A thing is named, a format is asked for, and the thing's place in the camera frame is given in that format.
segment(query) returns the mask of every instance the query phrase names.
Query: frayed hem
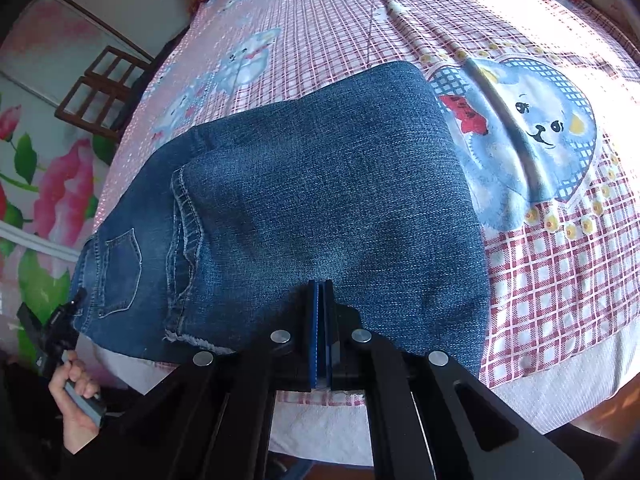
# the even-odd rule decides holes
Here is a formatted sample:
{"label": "frayed hem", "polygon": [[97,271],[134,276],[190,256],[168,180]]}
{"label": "frayed hem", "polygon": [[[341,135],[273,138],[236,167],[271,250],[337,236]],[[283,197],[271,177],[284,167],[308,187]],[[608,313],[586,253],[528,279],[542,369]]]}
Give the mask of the frayed hem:
{"label": "frayed hem", "polygon": [[231,348],[224,348],[222,346],[215,346],[211,344],[209,341],[204,339],[200,339],[199,337],[194,337],[192,335],[177,335],[175,332],[169,332],[168,330],[164,331],[164,338],[168,341],[182,341],[184,343],[188,343],[191,346],[196,346],[198,348],[204,348],[207,350],[211,350],[214,354],[218,355],[228,355],[235,353]]}

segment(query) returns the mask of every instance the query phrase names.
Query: jeans back pocket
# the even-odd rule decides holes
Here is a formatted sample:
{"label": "jeans back pocket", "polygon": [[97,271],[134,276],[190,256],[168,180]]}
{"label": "jeans back pocket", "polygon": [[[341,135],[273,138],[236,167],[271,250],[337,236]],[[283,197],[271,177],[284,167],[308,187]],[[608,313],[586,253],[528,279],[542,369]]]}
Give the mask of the jeans back pocket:
{"label": "jeans back pocket", "polygon": [[133,228],[106,241],[104,306],[98,311],[98,317],[103,318],[131,306],[138,291],[141,273],[142,254]]}

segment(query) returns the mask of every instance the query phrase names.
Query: blue denim jeans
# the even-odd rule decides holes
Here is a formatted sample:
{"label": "blue denim jeans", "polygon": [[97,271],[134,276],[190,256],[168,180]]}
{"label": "blue denim jeans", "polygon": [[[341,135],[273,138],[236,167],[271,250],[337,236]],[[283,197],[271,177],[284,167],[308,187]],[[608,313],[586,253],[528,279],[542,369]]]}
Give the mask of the blue denim jeans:
{"label": "blue denim jeans", "polygon": [[489,302],[478,220],[433,91],[407,62],[158,149],[82,250],[75,327],[151,360],[235,351],[309,279],[334,280],[336,300],[399,347],[478,371]]}

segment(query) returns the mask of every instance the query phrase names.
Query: bear ear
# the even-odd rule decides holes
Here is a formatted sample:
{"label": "bear ear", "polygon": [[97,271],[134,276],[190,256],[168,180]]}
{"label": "bear ear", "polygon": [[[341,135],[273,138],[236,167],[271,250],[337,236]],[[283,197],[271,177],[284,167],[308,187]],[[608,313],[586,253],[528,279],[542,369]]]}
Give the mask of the bear ear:
{"label": "bear ear", "polygon": [[494,85],[498,84],[498,76],[491,72],[491,70],[489,70],[488,68],[481,68],[480,72],[482,72],[484,78],[487,79],[490,83]]}
{"label": "bear ear", "polygon": [[581,135],[584,133],[584,123],[582,119],[574,112],[571,118],[571,124],[569,125],[569,131],[574,135]]}

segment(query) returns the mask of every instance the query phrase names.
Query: bed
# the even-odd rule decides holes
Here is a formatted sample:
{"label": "bed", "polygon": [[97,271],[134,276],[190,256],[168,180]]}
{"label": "bed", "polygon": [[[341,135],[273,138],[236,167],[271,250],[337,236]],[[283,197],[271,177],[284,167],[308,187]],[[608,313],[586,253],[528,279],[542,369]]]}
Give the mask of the bed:
{"label": "bed", "polygon": [[[480,378],[550,431],[640,372],[640,52],[630,22],[616,21],[584,0],[208,0],[124,133],[95,228],[150,154],[191,126],[412,62],[439,98],[482,223],[492,300]],[[558,147],[533,194],[503,178],[523,170],[498,141],[472,149],[473,136],[500,139],[491,95]],[[499,171],[479,170],[492,162]],[[81,346],[142,392],[172,370]],[[280,392],[270,449],[370,465],[363,395]]]}

